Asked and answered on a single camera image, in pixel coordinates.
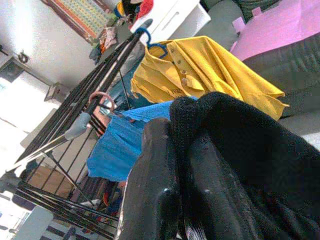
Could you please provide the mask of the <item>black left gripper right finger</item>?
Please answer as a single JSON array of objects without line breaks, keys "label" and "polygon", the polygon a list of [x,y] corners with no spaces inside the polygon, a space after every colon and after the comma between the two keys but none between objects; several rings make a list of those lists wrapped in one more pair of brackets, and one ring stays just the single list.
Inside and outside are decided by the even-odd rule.
[{"label": "black left gripper right finger", "polygon": [[209,139],[189,149],[196,222],[208,240],[251,240],[252,216],[243,189]]}]

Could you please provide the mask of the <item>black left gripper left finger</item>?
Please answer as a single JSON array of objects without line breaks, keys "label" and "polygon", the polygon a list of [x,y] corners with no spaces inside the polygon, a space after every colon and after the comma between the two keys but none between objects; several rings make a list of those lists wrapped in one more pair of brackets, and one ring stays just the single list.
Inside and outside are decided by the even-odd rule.
[{"label": "black left gripper left finger", "polygon": [[141,154],[126,180],[119,215],[121,240],[185,240],[178,159],[166,118],[149,121]]}]

